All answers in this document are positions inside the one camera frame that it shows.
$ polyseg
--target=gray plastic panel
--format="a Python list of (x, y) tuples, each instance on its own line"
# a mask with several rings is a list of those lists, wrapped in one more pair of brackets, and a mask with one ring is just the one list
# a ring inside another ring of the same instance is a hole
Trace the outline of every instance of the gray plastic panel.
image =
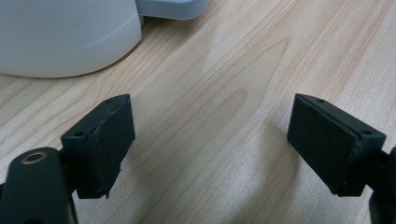
[(188, 20), (201, 15), (209, 0), (136, 0), (142, 16)]

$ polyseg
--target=wooden table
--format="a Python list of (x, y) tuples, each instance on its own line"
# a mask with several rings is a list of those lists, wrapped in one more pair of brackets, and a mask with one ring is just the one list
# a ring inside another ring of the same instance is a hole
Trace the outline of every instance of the wooden table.
[(296, 92), (337, 105), (396, 146), (392, 0), (211, 0), (191, 21), (146, 19), (140, 44), (71, 78), (0, 76), (1, 181), (11, 160), (104, 99), (132, 97), (136, 140), (109, 199), (80, 223), (370, 223), (367, 188), (333, 196), (288, 143)]

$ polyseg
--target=white appliance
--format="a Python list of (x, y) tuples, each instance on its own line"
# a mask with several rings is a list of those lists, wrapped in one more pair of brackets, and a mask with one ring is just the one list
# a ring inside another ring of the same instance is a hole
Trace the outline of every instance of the white appliance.
[(0, 74), (72, 77), (104, 68), (141, 37), (139, 16), (176, 20), (208, 0), (0, 0)]

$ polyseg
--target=small hole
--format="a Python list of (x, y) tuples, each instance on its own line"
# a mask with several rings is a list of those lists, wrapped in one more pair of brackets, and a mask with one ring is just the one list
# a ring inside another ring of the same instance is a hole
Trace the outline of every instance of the small hole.
[(367, 134), (367, 135), (372, 135), (372, 133), (371, 133), (371, 132), (369, 132), (369, 131), (366, 131), (366, 130), (362, 130), (361, 132), (362, 132), (362, 133), (364, 133), (364, 134)]
[(35, 155), (32, 155), (32, 156), (28, 157), (26, 160), (29, 161), (29, 162), (38, 161), (38, 160), (40, 160), (42, 157), (43, 157), (42, 154), (35, 154)]
[(80, 137), (80, 136), (82, 136), (84, 134), (85, 134), (85, 132), (76, 132), (75, 133), (75, 137)]
[(25, 165), (33, 164), (46, 159), (47, 153), (43, 151), (35, 152), (30, 155), (25, 156), (22, 159), (22, 163)]

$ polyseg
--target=black plastic part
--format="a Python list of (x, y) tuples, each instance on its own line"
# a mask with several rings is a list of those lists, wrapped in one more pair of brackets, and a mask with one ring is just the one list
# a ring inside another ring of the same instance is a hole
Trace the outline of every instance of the black plastic part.
[(129, 94), (99, 104), (61, 137), (69, 189), (81, 199), (108, 197), (134, 138)]
[(384, 203), (396, 206), (392, 182), (396, 173), (392, 172), (391, 166), (396, 163), (392, 156), (384, 151), (370, 158), (361, 170), (365, 173), (366, 184), (375, 192)]
[(389, 163), (386, 169), (388, 170), (389, 190), (392, 192), (391, 198), (396, 202), (396, 147), (394, 147), (390, 152)]
[(396, 207), (377, 193), (373, 193), (369, 206), (372, 224), (396, 224)]
[(1, 196), (3, 195), (3, 187), (4, 187), (4, 184), (1, 184), (0, 185), (0, 201), (1, 201)]
[(322, 99), (296, 94), (289, 142), (333, 194), (360, 196), (386, 136)]
[(9, 165), (0, 223), (77, 223), (58, 151), (30, 150)]

